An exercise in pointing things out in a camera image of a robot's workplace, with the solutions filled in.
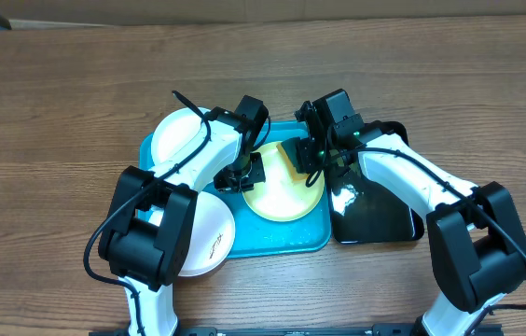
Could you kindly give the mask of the yellow green scrub sponge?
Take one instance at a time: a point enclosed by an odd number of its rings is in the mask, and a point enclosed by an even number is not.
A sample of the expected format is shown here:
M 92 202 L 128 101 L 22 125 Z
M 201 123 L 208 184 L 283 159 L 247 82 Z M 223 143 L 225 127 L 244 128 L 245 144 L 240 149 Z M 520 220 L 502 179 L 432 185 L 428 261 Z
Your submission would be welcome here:
M 293 182 L 304 183 L 308 174 L 304 172 L 303 164 L 299 156 L 299 143 L 300 138 L 292 137 L 280 142 L 276 148 L 284 162 L 289 179 Z

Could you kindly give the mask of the yellow green rimmed plate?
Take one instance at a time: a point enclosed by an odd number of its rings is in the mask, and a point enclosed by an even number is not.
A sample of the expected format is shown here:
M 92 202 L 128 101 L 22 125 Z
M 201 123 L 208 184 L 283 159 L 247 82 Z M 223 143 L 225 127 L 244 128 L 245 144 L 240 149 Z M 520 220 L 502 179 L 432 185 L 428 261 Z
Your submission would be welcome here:
M 242 193 L 246 204 L 258 216 L 275 222 L 288 222 L 308 215 L 320 202 L 325 191 L 325 176 L 320 174 L 311 187 L 306 180 L 293 182 L 276 146 L 281 141 L 263 145 L 261 154 L 266 181 Z

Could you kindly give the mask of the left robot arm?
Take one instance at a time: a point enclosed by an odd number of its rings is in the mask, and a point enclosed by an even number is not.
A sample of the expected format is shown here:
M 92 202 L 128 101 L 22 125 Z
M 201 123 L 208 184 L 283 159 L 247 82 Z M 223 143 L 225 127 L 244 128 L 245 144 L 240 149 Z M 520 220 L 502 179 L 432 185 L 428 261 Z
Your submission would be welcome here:
M 261 103 L 233 111 L 181 108 L 152 134 L 153 165 L 126 168 L 106 220 L 91 236 L 129 304 L 127 335 L 176 335 L 173 282 L 217 268 L 234 242 L 229 208 L 205 192 L 252 190 L 265 181 L 256 140 L 269 118 Z

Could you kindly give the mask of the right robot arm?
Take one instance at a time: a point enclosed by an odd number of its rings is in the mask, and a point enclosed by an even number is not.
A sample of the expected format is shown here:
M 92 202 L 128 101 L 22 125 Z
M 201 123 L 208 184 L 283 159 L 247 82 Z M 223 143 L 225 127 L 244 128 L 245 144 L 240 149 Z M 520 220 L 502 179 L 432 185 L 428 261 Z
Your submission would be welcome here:
M 309 135 L 290 159 L 310 182 L 355 164 L 425 223 L 440 293 L 403 332 L 500 335 L 501 327 L 484 325 L 486 316 L 526 311 L 526 234 L 505 187 L 480 187 L 437 167 L 409 147 L 401 123 L 364 122 L 343 89 L 304 102 L 295 118 Z

